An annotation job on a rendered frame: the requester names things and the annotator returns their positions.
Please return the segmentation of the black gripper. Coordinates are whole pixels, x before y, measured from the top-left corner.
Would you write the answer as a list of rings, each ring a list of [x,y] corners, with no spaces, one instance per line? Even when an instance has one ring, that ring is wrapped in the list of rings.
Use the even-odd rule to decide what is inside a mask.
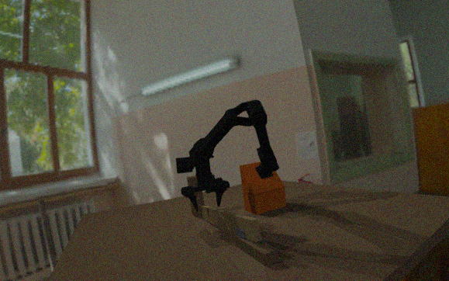
[[[187,196],[191,201],[192,204],[194,206],[194,208],[196,209],[196,211],[198,212],[198,205],[197,205],[197,201],[196,201],[196,192],[199,191],[203,191],[204,189],[201,189],[203,187],[203,185],[201,185],[201,181],[202,181],[202,177],[205,176],[206,179],[207,178],[211,178],[211,171],[204,171],[204,172],[196,172],[195,176],[197,178],[197,186],[198,187],[192,187],[192,186],[186,186],[186,187],[182,187],[181,188],[181,194],[184,196]],[[223,181],[223,186],[218,187],[218,191],[216,192],[216,202],[217,202],[217,206],[220,205],[221,199],[222,199],[222,195],[223,193],[227,190],[227,188],[230,187],[230,184],[227,181]]]

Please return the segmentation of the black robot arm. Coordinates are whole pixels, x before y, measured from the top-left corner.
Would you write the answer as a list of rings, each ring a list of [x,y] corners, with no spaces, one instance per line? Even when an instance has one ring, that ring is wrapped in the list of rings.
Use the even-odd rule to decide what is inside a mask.
[[[247,111],[249,117],[238,116],[243,111]],[[260,101],[242,102],[235,108],[228,109],[208,135],[194,143],[193,148],[189,151],[189,157],[176,158],[177,173],[189,173],[194,168],[196,172],[210,170],[209,159],[214,158],[212,154],[215,146],[233,127],[241,125],[246,127],[254,126],[257,132],[261,146],[257,148],[261,160],[259,167],[256,167],[258,175],[261,179],[272,177],[272,172],[277,171],[279,166],[268,141],[266,123],[267,114]],[[207,179],[203,176],[201,185],[203,185],[202,189],[206,193],[217,192],[218,187],[223,186],[223,180],[222,178],[215,179],[214,175]]]

